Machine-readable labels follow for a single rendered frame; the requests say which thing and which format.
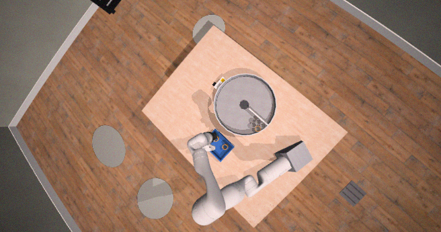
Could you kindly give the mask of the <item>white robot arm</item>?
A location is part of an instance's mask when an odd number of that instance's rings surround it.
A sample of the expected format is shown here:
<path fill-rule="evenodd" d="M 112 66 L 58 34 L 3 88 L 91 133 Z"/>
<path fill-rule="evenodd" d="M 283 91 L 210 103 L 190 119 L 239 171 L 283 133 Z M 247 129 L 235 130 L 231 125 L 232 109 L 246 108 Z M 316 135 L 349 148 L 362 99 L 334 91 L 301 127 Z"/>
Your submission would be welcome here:
<path fill-rule="evenodd" d="M 206 193 L 192 207 L 192 217 L 199 225 L 211 224 L 223 216 L 226 210 L 239 204 L 245 194 L 247 197 L 254 196 L 291 169 L 287 158 L 280 156 L 257 172 L 258 183 L 252 175 L 248 175 L 220 189 L 211 170 L 208 154 L 203 149 L 209 142 L 210 137 L 207 134 L 199 133 L 187 143 L 193 157 L 194 169 L 206 184 Z"/>

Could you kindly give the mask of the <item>blue tray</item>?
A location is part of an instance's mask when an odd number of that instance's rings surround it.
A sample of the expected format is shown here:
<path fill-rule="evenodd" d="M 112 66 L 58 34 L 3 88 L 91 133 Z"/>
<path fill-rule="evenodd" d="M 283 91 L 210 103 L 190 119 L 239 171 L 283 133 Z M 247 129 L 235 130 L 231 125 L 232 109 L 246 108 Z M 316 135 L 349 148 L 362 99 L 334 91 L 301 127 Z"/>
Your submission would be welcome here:
<path fill-rule="evenodd" d="M 217 136 L 219 136 L 216 139 L 217 142 L 212 142 L 211 145 L 214 145 L 216 149 L 214 151 L 210 151 L 220 162 L 231 152 L 231 150 L 235 147 L 234 144 L 232 144 L 227 138 L 225 138 L 219 130 L 216 128 L 212 131 L 212 133 L 215 132 Z M 223 145 L 228 144 L 228 149 L 224 150 Z"/>

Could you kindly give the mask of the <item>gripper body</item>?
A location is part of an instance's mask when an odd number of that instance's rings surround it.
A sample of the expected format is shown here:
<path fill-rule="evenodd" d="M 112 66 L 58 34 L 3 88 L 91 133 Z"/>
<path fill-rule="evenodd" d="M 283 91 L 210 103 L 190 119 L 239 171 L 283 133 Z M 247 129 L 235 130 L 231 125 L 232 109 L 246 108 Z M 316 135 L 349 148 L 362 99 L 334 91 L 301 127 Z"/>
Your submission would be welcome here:
<path fill-rule="evenodd" d="M 216 133 L 215 133 L 215 132 L 213 132 L 213 133 L 211 133 L 211 132 L 204 132 L 204 134 L 207 134 L 207 135 L 210 137 L 210 142 L 209 142 L 209 144 L 208 144 L 207 146 L 203 147 L 203 149 L 205 149 L 206 152 L 207 152 L 207 151 L 213 151 L 213 150 L 215 150 L 216 147 L 215 147 L 214 145 L 211 145 L 211 143 L 212 143 L 214 140 L 217 139 Z"/>

